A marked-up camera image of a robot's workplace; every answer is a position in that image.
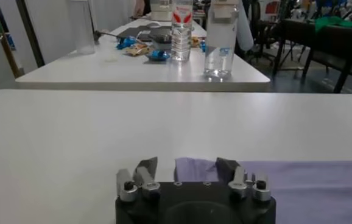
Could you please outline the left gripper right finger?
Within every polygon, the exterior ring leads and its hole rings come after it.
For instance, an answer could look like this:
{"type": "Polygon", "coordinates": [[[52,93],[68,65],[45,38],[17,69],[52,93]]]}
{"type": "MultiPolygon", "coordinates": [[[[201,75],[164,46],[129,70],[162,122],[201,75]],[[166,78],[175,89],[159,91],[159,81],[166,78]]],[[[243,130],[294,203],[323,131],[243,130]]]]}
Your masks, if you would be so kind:
{"type": "Polygon", "coordinates": [[[251,173],[235,160],[217,158],[218,180],[225,183],[232,194],[241,200],[250,197],[258,202],[271,200],[268,177],[264,173],[251,173]]]}

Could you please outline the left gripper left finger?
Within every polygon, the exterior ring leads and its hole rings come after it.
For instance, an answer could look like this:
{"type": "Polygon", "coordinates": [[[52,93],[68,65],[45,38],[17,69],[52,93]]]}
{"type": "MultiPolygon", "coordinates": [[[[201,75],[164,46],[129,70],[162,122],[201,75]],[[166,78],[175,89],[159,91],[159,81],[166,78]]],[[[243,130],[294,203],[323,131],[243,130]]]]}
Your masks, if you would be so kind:
{"type": "Polygon", "coordinates": [[[118,199],[133,203],[139,197],[157,200],[161,195],[161,184],[155,181],[158,158],[141,160],[133,174],[128,169],[120,169],[116,174],[118,199]]]}

